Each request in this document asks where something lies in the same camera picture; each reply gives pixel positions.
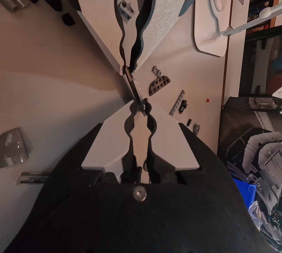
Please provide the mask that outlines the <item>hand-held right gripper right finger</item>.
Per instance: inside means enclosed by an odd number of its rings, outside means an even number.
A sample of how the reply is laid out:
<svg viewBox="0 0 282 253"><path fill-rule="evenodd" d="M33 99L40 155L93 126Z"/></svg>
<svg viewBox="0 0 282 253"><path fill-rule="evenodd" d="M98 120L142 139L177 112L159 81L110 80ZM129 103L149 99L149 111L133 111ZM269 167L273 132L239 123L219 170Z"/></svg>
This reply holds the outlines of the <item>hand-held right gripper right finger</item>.
<svg viewBox="0 0 282 253"><path fill-rule="evenodd" d="M177 181L177 172L198 170L200 165L179 122L148 98L144 102L151 132L145 160L150 183Z"/></svg>

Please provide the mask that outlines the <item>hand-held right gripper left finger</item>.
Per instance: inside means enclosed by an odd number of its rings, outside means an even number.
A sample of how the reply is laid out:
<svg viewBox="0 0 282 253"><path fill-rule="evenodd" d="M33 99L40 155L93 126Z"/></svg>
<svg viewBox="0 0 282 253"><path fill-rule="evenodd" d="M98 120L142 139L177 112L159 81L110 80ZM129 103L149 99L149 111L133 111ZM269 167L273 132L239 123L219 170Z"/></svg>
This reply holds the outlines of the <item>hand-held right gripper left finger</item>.
<svg viewBox="0 0 282 253"><path fill-rule="evenodd" d="M142 167L133 152L131 131L135 127L136 100L130 101L106 119L81 167L113 173L119 183L140 183Z"/></svg>

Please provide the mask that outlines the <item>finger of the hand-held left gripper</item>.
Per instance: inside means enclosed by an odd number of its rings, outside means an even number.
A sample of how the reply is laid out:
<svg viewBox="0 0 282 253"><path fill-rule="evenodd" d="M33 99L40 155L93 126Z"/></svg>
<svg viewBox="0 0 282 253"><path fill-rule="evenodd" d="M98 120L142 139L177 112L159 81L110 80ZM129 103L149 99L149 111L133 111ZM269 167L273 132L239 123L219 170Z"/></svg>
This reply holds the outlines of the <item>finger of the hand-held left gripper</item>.
<svg viewBox="0 0 282 253"><path fill-rule="evenodd" d="M124 74L125 30L117 0L78 0L79 15L119 75Z"/></svg>
<svg viewBox="0 0 282 253"><path fill-rule="evenodd" d="M178 20L185 0L144 0L136 19L137 37L131 50L129 71L137 70Z"/></svg>

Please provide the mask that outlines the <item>black long lego plate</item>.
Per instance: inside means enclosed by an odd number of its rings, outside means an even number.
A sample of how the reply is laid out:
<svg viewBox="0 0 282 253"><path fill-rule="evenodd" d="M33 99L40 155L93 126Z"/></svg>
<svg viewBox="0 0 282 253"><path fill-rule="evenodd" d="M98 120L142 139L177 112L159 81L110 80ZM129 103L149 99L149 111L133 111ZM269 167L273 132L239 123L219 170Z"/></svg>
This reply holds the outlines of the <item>black long lego plate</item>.
<svg viewBox="0 0 282 253"><path fill-rule="evenodd" d="M137 105L139 107L139 110L143 114L143 116L146 117L144 98L140 97L140 95L138 94L138 92L137 92L137 90L135 88L135 85L133 83L133 80L132 80L133 76L130 73L129 68L127 66L125 66L124 72L125 72L125 75L127 77L128 82L129 82L129 85L131 87L131 90L133 92L133 95L134 95L134 97L135 97L135 99L137 101Z"/></svg>

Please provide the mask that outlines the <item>small light grey lego plate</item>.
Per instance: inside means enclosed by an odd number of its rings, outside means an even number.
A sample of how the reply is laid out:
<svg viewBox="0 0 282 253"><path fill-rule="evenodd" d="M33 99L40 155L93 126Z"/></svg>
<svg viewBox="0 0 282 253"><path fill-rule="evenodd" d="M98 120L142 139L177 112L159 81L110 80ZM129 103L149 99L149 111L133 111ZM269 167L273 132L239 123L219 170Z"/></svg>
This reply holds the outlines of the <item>small light grey lego plate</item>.
<svg viewBox="0 0 282 253"><path fill-rule="evenodd" d="M133 83L135 85L135 88L136 88L138 94L140 95L140 97L143 97L143 94L142 94L141 88L139 86L138 80L136 80L135 78L133 78L132 80L133 80Z"/></svg>

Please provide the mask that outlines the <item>long grey lego plate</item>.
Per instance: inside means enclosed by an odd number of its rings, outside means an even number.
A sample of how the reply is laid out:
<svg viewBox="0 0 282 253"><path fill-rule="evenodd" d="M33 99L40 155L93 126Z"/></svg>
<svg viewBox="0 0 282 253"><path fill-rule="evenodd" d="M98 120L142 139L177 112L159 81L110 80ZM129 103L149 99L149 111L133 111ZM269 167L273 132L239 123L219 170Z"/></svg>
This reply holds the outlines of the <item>long grey lego plate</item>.
<svg viewBox="0 0 282 253"><path fill-rule="evenodd" d="M185 91L182 90L180 95L177 98L177 101L175 102L174 106L172 107L169 115L173 116L175 114L175 112L179 109L179 107L181 106L182 101L184 100L184 95L185 95Z"/></svg>

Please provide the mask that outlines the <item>dark half-round lego plate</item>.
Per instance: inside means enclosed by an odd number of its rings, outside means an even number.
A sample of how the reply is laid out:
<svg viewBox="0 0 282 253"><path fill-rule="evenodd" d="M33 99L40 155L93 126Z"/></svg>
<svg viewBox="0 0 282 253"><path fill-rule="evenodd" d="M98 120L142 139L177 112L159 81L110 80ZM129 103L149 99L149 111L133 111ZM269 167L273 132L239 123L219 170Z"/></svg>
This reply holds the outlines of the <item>dark half-round lego plate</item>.
<svg viewBox="0 0 282 253"><path fill-rule="evenodd" d="M150 84L149 96L154 95L156 92L168 85L170 82L171 80L167 76L161 76L157 78Z"/></svg>

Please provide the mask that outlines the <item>dark printed lego box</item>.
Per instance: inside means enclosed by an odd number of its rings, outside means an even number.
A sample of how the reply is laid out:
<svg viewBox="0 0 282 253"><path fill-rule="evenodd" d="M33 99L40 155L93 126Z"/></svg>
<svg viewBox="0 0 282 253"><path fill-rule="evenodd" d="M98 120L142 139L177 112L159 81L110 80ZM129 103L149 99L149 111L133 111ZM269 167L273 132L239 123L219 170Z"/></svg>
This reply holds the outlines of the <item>dark printed lego box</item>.
<svg viewBox="0 0 282 253"><path fill-rule="evenodd" d="M281 99L230 97L221 111L217 155L233 178L257 185L255 200L271 232L261 235L281 252Z"/></svg>

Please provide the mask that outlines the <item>light grey holed lego plate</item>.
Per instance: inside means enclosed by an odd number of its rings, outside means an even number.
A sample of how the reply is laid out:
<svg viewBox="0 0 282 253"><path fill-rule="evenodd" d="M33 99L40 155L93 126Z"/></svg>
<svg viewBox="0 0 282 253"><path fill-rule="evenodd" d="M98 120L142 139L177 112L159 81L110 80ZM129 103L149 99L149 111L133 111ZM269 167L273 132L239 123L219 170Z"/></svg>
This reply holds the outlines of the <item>light grey holed lego plate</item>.
<svg viewBox="0 0 282 253"><path fill-rule="evenodd" d="M17 185L37 185L44 184L48 177L49 173L21 173Z"/></svg>

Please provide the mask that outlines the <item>white metal desk stand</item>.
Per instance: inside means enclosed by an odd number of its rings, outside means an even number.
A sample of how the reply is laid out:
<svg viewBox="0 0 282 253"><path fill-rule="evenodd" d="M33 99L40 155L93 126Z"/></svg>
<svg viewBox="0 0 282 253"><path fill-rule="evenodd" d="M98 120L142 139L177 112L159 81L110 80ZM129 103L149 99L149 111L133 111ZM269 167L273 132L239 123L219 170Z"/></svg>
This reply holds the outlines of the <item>white metal desk stand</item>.
<svg viewBox="0 0 282 253"><path fill-rule="evenodd" d="M197 49L223 57L228 36L268 21L258 17L247 22L248 9L249 0L195 0L193 35Z"/></svg>

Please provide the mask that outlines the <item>blue plastic storage bin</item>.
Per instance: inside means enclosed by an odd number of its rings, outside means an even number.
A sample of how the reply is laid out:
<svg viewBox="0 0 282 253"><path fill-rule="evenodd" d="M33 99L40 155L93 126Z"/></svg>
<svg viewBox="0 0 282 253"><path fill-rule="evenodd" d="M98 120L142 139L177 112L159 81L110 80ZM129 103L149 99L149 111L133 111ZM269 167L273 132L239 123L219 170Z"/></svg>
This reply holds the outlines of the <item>blue plastic storage bin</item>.
<svg viewBox="0 0 282 253"><path fill-rule="evenodd" d="M248 184L235 178L233 178L233 180L242 195L247 209L249 210L250 206L255 202L257 185Z"/></svg>

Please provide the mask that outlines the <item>clear plastic bags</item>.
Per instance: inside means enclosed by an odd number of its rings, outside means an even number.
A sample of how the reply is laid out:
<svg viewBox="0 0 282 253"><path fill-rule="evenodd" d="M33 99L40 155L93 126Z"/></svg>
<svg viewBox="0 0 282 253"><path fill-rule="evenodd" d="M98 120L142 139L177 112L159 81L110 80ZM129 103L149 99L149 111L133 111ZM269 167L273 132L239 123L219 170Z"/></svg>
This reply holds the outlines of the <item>clear plastic bags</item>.
<svg viewBox="0 0 282 253"><path fill-rule="evenodd" d="M255 224L257 230L267 236L271 236L270 224L268 223L265 215L261 212L258 201L254 201L248 209L248 213Z"/></svg>

